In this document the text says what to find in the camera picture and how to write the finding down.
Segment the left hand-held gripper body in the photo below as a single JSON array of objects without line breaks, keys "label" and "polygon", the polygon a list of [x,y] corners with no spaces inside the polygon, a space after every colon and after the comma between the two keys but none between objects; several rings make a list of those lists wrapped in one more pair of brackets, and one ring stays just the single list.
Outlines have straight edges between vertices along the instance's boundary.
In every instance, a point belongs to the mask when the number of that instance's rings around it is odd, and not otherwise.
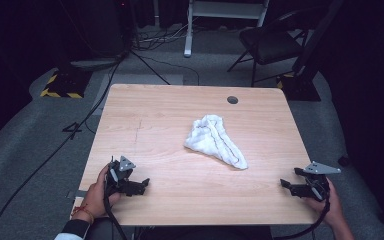
[{"label": "left hand-held gripper body", "polygon": [[121,156],[119,160],[112,159],[108,164],[106,195],[124,193],[126,196],[132,196],[133,190],[143,189],[142,182],[129,180],[134,168],[135,165],[124,156]]}]

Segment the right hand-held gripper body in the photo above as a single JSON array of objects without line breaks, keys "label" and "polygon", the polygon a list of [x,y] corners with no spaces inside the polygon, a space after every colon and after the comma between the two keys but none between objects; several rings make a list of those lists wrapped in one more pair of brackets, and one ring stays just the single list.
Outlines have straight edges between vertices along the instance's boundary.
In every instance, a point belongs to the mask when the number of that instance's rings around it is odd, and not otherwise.
[{"label": "right hand-held gripper body", "polygon": [[341,170],[322,163],[313,161],[303,169],[309,176],[303,177],[304,184],[292,184],[294,190],[290,191],[292,196],[310,197],[318,202],[325,200],[330,191],[326,176],[328,174],[339,174]]}]

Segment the white towel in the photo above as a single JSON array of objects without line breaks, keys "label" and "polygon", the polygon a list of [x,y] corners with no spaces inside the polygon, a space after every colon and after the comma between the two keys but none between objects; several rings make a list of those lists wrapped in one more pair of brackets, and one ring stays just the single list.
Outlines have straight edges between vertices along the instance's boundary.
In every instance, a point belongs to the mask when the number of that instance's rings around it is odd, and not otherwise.
[{"label": "white towel", "polygon": [[227,135],[223,125],[223,118],[218,115],[205,115],[195,120],[187,135],[184,146],[231,165],[245,170],[248,163],[234,142]]}]

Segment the person's right hand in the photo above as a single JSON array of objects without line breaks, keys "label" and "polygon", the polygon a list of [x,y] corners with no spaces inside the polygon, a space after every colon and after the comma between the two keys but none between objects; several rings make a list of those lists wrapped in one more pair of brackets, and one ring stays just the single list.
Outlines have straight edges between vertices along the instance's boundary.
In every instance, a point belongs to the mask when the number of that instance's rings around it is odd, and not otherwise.
[{"label": "person's right hand", "polygon": [[[324,222],[330,227],[339,227],[345,222],[345,217],[336,188],[330,179],[328,179],[328,183],[330,188],[330,210],[325,215]],[[322,213],[325,206],[324,202],[318,202],[312,198],[304,198],[304,202],[318,213]]]}]

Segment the person's left hand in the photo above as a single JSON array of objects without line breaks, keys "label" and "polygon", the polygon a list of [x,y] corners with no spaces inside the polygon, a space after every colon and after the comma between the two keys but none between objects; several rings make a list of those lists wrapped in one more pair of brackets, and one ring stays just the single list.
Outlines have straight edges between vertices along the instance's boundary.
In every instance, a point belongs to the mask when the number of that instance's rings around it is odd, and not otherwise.
[{"label": "person's left hand", "polygon": [[100,171],[97,180],[91,184],[85,198],[83,199],[80,210],[75,213],[73,219],[81,219],[92,224],[95,219],[106,214],[104,206],[105,177],[108,167],[104,166]]}]

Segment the grey tape strip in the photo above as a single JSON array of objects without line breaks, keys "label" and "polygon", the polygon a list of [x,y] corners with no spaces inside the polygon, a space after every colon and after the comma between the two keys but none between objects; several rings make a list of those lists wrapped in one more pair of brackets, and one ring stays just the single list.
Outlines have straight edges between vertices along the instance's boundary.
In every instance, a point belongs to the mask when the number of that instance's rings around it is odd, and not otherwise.
[{"label": "grey tape strip", "polygon": [[87,191],[76,190],[76,191],[68,191],[66,198],[67,199],[76,199],[77,197],[84,198],[86,196]]}]

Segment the person's dark pants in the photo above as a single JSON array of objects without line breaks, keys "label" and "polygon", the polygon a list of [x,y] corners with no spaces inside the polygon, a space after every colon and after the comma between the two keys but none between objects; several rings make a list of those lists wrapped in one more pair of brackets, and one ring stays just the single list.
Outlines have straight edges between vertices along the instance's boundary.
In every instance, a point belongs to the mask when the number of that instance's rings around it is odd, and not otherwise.
[{"label": "person's dark pants", "polygon": [[273,240],[267,226],[123,227],[123,239],[108,218],[99,220],[85,240]]}]

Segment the black yellow striped base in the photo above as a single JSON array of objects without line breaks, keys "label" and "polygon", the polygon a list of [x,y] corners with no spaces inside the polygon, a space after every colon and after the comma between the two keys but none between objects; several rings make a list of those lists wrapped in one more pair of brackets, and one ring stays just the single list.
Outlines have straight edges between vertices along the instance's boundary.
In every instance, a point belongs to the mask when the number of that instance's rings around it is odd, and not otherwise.
[{"label": "black yellow striped base", "polygon": [[75,70],[71,73],[56,70],[49,78],[41,97],[83,98],[92,76],[91,71]]},{"label": "black yellow striped base", "polygon": [[292,73],[276,77],[276,86],[283,91],[288,101],[320,101],[321,98],[312,81],[301,80]]}]

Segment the black folding chair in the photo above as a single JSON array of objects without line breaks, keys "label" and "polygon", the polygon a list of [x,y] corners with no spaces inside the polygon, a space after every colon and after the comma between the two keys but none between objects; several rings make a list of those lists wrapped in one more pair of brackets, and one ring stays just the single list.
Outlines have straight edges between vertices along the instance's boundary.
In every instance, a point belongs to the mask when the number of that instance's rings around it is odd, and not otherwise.
[{"label": "black folding chair", "polygon": [[228,72],[239,63],[252,61],[251,86],[268,80],[268,77],[262,80],[256,78],[256,66],[299,57],[307,45],[309,32],[319,23],[322,12],[322,7],[294,10],[261,27],[241,31],[239,39],[245,51],[228,68]]}]

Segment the slanted black stand pole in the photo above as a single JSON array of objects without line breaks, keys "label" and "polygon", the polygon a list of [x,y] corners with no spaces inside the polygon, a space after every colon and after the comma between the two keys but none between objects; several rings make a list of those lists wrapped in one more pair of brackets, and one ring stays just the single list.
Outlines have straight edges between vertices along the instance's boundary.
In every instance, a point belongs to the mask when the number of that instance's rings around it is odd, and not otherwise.
[{"label": "slanted black stand pole", "polygon": [[311,61],[317,53],[317,48],[343,2],[344,0],[331,0],[329,5],[325,5],[321,8],[321,18],[318,20],[314,32],[304,47],[303,53],[297,58],[293,65],[293,71],[297,76],[303,75],[311,66]]}]

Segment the large dark equipment stand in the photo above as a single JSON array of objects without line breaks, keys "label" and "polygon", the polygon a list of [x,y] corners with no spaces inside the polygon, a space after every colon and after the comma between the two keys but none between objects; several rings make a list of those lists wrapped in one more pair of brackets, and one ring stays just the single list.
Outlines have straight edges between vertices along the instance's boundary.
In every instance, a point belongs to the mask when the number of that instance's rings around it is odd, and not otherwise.
[{"label": "large dark equipment stand", "polygon": [[122,62],[132,47],[131,0],[56,0],[90,54]]}]

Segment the white metal desk frame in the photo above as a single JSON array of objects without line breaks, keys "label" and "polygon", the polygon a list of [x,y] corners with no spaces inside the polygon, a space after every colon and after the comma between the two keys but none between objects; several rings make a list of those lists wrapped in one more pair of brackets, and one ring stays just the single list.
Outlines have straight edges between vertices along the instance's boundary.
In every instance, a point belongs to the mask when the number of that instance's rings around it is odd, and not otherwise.
[{"label": "white metal desk frame", "polygon": [[235,18],[256,20],[261,26],[264,22],[270,0],[262,3],[204,2],[189,0],[187,11],[187,33],[183,55],[192,55],[193,20],[195,17]]}]

